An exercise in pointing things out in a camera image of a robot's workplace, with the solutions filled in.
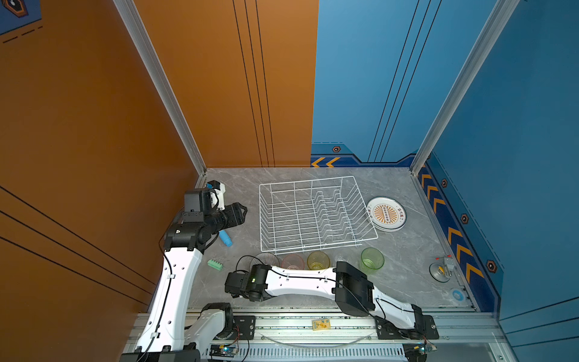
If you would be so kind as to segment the pink glass cup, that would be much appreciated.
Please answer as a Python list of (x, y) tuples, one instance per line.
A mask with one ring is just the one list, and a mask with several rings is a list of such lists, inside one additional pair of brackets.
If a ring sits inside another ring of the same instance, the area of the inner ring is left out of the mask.
[(304, 259), (295, 253), (286, 255), (281, 262), (281, 268), (292, 269), (292, 270), (304, 270), (305, 262)]

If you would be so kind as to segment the yellow glass cup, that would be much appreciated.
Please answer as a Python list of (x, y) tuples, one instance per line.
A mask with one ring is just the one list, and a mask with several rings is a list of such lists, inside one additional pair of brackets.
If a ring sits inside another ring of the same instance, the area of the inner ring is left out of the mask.
[(316, 250), (308, 255), (307, 265), (310, 270), (324, 270), (330, 268), (330, 257), (323, 251)]

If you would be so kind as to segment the clear glass cup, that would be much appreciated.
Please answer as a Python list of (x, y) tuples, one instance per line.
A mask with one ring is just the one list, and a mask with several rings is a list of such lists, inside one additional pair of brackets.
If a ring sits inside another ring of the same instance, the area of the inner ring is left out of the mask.
[(336, 262), (347, 262), (349, 265), (356, 266), (355, 256), (349, 253), (337, 253), (335, 256)]

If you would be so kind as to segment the green glass cup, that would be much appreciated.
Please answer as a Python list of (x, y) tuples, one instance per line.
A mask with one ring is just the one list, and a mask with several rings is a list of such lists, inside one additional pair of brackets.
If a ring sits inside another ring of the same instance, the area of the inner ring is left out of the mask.
[(360, 270), (365, 274), (376, 273), (384, 266), (384, 255), (375, 247), (365, 248), (360, 255)]

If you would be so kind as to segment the ribbed white bowl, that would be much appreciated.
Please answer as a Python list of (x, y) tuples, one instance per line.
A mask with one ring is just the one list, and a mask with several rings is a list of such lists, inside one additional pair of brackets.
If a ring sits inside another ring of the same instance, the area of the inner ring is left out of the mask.
[(256, 262), (265, 265), (280, 266), (280, 260), (273, 253), (261, 253), (256, 257)]

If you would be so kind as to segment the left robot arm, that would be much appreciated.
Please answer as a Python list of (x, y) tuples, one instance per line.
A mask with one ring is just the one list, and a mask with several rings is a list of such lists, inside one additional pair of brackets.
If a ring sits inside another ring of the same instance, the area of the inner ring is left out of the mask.
[(184, 209), (164, 234), (163, 270), (146, 326), (122, 361), (200, 361), (213, 339), (233, 328), (228, 303), (209, 304), (187, 327), (185, 317), (195, 275), (204, 252), (220, 232), (244, 223), (247, 208), (224, 202), (226, 187), (210, 181), (185, 193)]

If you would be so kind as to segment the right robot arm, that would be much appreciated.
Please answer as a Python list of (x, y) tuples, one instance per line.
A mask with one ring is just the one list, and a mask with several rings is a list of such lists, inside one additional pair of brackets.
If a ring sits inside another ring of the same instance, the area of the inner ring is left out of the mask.
[(339, 261), (333, 268), (293, 270), (256, 264), (230, 272), (225, 291), (234, 298), (264, 302), (284, 295), (321, 297), (351, 317), (371, 317), (380, 339), (430, 341), (440, 338), (434, 318), (412, 303), (389, 297), (359, 269)]

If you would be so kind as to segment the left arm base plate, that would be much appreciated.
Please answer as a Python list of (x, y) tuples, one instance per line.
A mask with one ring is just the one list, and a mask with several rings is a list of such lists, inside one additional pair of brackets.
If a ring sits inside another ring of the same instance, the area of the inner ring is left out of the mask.
[(256, 331), (255, 315), (225, 315), (223, 329), (216, 335), (214, 340), (253, 340)]

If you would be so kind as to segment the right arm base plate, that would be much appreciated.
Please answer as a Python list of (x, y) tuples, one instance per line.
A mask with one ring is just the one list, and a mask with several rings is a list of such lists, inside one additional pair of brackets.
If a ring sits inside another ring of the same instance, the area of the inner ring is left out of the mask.
[(375, 328), (378, 338), (387, 339), (413, 339), (413, 340), (436, 340), (440, 339), (437, 325), (430, 315), (419, 315), (416, 319), (416, 326), (409, 330), (395, 327), (390, 321), (383, 318), (375, 318)]

